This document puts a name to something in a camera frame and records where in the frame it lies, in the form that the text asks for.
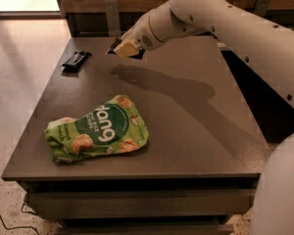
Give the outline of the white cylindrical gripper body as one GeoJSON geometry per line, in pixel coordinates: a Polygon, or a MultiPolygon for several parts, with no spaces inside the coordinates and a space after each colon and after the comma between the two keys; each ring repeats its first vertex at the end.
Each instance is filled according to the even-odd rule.
{"type": "Polygon", "coordinates": [[[151,13],[144,14],[134,26],[122,36],[122,45],[136,50],[154,50],[163,45],[154,34],[151,26],[151,13]]]}

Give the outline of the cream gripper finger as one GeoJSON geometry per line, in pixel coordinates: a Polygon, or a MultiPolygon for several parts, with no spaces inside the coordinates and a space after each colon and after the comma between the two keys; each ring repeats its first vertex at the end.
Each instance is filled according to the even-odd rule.
{"type": "Polygon", "coordinates": [[[134,39],[116,39],[113,47],[113,51],[120,57],[132,57],[139,54],[140,44],[134,39]]]}

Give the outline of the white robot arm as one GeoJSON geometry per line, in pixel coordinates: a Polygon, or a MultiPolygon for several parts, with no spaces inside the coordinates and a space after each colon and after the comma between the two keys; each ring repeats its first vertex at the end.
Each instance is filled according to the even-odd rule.
{"type": "Polygon", "coordinates": [[[225,0],[168,0],[118,38],[113,51],[140,57],[199,31],[226,46],[239,88],[276,145],[257,186],[249,235],[294,235],[294,30],[225,0]]]}

